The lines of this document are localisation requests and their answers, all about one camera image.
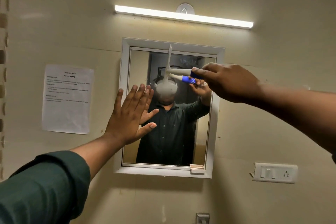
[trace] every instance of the led light bar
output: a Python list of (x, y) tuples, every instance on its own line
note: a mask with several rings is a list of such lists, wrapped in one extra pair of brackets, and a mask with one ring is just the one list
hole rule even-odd
[(245, 29), (250, 29), (253, 27), (253, 22), (249, 21), (237, 21), (237, 20), (207, 17), (194, 14), (180, 14), (175, 12), (166, 12), (166, 11), (129, 7), (122, 5), (116, 5), (115, 11), (118, 14), (129, 14), (136, 16), (174, 20), (174, 21), (195, 22), (195, 23), (217, 25), (224, 27), (245, 28)]

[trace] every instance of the white mirror frame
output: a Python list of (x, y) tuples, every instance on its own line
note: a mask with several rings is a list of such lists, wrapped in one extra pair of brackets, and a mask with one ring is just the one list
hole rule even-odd
[[(216, 58), (216, 63), (223, 63), (225, 48), (212, 47), (195, 44), (180, 44), (162, 41), (143, 40), (135, 38), (123, 38), (122, 55), (120, 62), (120, 78), (119, 88), (125, 90), (122, 102), (126, 98), (128, 89), (130, 54), (132, 50), (144, 50), (153, 52), (168, 53), (169, 45), (172, 45), (172, 54), (203, 56)], [(193, 172), (190, 167), (180, 166), (164, 166), (155, 164), (137, 164), (137, 163), (122, 163), (124, 148), (119, 150), (114, 156), (114, 172), (123, 174), (138, 174), (138, 175), (160, 175), (160, 176), (180, 176), (180, 177), (197, 177), (210, 178), (212, 177), (212, 167), (216, 143), (217, 131), (217, 116), (219, 111), (220, 98), (213, 93), (211, 101), (211, 109), (209, 115), (208, 140), (205, 155), (204, 169)]]

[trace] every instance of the white vr headset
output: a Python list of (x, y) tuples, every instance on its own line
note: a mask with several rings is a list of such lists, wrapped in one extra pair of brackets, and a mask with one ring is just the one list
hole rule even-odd
[(160, 95), (172, 95), (177, 92), (177, 84), (171, 80), (168, 81), (158, 81), (154, 84), (156, 92)]

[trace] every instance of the white paper sheet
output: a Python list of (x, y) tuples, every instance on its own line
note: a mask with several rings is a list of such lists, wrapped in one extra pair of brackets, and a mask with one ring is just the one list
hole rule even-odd
[(93, 69), (46, 65), (42, 129), (87, 134), (90, 125)]

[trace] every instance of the round white ceiling plate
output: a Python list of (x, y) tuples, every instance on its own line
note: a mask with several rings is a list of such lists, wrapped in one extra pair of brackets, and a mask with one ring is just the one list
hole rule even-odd
[(176, 12), (180, 14), (195, 14), (194, 8), (188, 3), (180, 4)]

